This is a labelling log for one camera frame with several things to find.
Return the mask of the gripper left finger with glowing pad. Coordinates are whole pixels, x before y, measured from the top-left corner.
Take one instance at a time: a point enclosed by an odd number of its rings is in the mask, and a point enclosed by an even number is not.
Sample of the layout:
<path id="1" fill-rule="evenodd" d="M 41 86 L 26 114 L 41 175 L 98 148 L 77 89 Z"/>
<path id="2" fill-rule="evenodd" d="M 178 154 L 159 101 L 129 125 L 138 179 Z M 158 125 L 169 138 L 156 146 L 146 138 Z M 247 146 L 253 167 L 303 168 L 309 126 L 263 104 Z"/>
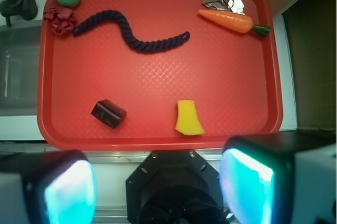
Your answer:
<path id="1" fill-rule="evenodd" d="M 83 152 L 1 154 L 1 223 L 92 223 L 96 202 Z"/>

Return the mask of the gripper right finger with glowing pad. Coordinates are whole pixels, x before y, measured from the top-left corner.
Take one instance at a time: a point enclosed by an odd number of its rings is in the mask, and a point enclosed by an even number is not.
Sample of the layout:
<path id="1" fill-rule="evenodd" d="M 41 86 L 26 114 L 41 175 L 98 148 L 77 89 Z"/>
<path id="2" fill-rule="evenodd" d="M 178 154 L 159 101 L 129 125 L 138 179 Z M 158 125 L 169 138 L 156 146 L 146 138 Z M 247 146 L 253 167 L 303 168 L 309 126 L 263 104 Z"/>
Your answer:
<path id="1" fill-rule="evenodd" d="M 239 223 L 336 223 L 336 134 L 233 136 L 219 183 Z"/>

